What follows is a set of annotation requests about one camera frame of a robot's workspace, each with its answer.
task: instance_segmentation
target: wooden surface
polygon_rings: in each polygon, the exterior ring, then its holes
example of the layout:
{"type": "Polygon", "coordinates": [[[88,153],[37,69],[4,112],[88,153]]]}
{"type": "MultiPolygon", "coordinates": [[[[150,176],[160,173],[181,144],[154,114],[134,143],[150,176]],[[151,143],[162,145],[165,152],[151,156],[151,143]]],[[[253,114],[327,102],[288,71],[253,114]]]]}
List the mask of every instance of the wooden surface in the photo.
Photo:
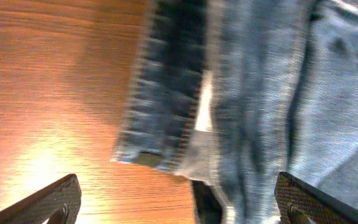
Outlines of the wooden surface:
{"type": "Polygon", "coordinates": [[[69,173],[77,223],[194,223],[186,180],[109,162],[141,0],[0,0],[0,210],[69,173]]]}

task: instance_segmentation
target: blue denim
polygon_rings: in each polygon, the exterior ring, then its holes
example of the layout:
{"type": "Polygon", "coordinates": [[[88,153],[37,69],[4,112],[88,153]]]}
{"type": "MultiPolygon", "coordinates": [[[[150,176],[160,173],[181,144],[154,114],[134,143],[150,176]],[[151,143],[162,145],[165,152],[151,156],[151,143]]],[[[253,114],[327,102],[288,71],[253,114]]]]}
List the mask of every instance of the blue denim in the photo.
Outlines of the blue denim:
{"type": "Polygon", "coordinates": [[[275,223],[282,171],[358,209],[358,0],[152,5],[116,161],[194,180],[201,223],[275,223]]]}

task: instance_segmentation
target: stitching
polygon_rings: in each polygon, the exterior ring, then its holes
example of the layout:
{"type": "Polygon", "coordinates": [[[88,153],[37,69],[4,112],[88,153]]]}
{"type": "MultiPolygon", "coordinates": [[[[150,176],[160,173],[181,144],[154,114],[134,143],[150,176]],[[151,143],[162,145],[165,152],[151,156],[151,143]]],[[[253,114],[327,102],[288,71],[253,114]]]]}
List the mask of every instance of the stitching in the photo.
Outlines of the stitching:
{"type": "MultiPolygon", "coordinates": [[[[308,22],[308,15],[309,15],[309,8],[312,5],[314,0],[300,0],[298,1],[298,7],[300,8],[300,18],[298,19],[297,23],[295,24],[295,30],[298,30],[298,36],[293,41],[292,47],[292,56],[289,62],[289,66],[287,68],[287,77],[285,79],[285,84],[282,88],[282,95],[279,104],[277,105],[278,115],[275,117],[275,124],[276,124],[276,135],[277,135],[277,142],[278,148],[280,153],[284,154],[282,158],[287,157],[287,113],[289,111],[289,107],[291,106],[291,99],[293,98],[293,94],[296,90],[296,85],[298,83],[300,77],[300,69],[301,63],[303,62],[304,58],[304,46],[306,44],[306,35],[307,35],[307,28],[305,29],[305,21],[308,22]]],[[[282,162],[281,170],[285,170],[286,162],[282,162]]]]}
{"type": "Polygon", "coordinates": [[[186,117],[187,122],[185,123],[185,126],[181,129],[182,133],[180,135],[180,142],[179,142],[179,146],[177,147],[177,151],[176,151],[176,153],[174,153],[173,158],[167,162],[168,169],[170,172],[174,172],[175,169],[177,168],[177,166],[181,163],[181,161],[183,159],[183,155],[185,154],[185,150],[186,150],[188,142],[189,142],[190,134],[194,130],[194,127],[196,124],[195,118],[196,118],[196,114],[197,114],[198,103],[200,101],[200,89],[201,89],[203,76],[202,76],[202,73],[199,73],[199,72],[196,72],[193,70],[190,70],[190,71],[199,76],[199,79],[197,80],[198,83],[196,85],[196,88],[193,92],[193,97],[192,97],[195,100],[193,102],[191,102],[191,104],[190,104],[188,116],[186,117]]]}
{"type": "MultiPolygon", "coordinates": [[[[221,38],[221,27],[222,27],[222,19],[223,19],[223,11],[225,8],[224,0],[210,0],[208,6],[208,31],[207,31],[207,49],[210,50],[209,54],[206,54],[208,66],[211,67],[212,76],[213,76],[213,99],[211,100],[211,122],[217,124],[216,130],[220,130],[221,127],[219,123],[214,122],[216,117],[212,114],[212,108],[219,101],[219,87],[220,78],[222,77],[221,73],[221,54],[220,54],[220,38],[221,38]]],[[[217,116],[220,116],[220,111],[218,108],[215,109],[218,113],[217,116]]],[[[219,150],[219,136],[217,136],[217,151],[211,153],[210,158],[210,178],[211,178],[211,190],[213,194],[215,194],[218,202],[222,205],[223,217],[222,223],[229,224],[234,223],[234,217],[236,216],[236,211],[229,201],[229,197],[225,194],[222,183],[219,178],[219,161],[221,158],[220,150],[219,150]]]]}
{"type": "Polygon", "coordinates": [[[358,6],[356,6],[353,2],[353,4],[347,3],[343,0],[330,0],[333,3],[335,3],[336,7],[346,11],[346,12],[350,12],[351,14],[358,16],[358,6]]]}
{"type": "MultiPolygon", "coordinates": [[[[127,99],[126,105],[125,105],[125,114],[123,117],[123,124],[121,129],[127,130],[133,117],[131,116],[130,109],[132,108],[132,102],[134,99],[134,95],[136,95],[138,86],[139,86],[139,79],[142,75],[143,67],[145,66],[144,60],[145,56],[148,54],[148,48],[149,48],[149,42],[150,42],[150,33],[153,29],[154,23],[155,23],[155,12],[157,10],[157,1],[158,0],[152,0],[152,2],[149,4],[149,8],[146,12],[146,19],[144,23],[144,31],[141,35],[141,41],[138,46],[138,52],[135,56],[135,63],[132,68],[132,77],[131,77],[131,84],[129,85],[130,93],[129,97],[127,99]]],[[[114,150],[111,160],[112,161],[120,161],[123,150],[125,145],[127,144],[127,135],[120,134],[121,136],[118,137],[118,139],[121,137],[122,141],[122,147],[116,147],[116,150],[114,150]]]]}

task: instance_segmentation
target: denim fabric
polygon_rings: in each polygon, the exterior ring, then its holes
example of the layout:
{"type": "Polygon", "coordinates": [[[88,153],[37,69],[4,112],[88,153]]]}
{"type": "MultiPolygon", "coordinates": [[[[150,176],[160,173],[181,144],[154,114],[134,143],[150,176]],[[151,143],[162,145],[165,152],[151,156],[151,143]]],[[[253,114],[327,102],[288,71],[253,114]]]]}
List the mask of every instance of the denim fabric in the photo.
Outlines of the denim fabric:
{"type": "Polygon", "coordinates": [[[358,0],[156,6],[116,160],[197,180],[201,223],[275,223],[281,171],[358,209],[358,0]],[[203,63],[208,134],[191,130],[203,63]]]}
{"type": "Polygon", "coordinates": [[[115,153],[121,162],[160,155],[156,168],[168,171],[183,154],[185,130],[194,126],[191,110],[204,62],[206,1],[153,4],[152,26],[134,71],[134,93],[115,153]]]}

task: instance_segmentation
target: jeans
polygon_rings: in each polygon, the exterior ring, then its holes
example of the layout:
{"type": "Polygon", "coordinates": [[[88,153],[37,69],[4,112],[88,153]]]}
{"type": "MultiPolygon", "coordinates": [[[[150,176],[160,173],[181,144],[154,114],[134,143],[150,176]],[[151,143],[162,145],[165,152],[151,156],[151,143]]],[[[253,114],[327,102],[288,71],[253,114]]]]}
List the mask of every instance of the jeans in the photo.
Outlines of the jeans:
{"type": "Polygon", "coordinates": [[[358,0],[155,0],[148,17],[113,160],[192,180],[200,223],[279,221],[281,171],[358,209],[358,0]]]}

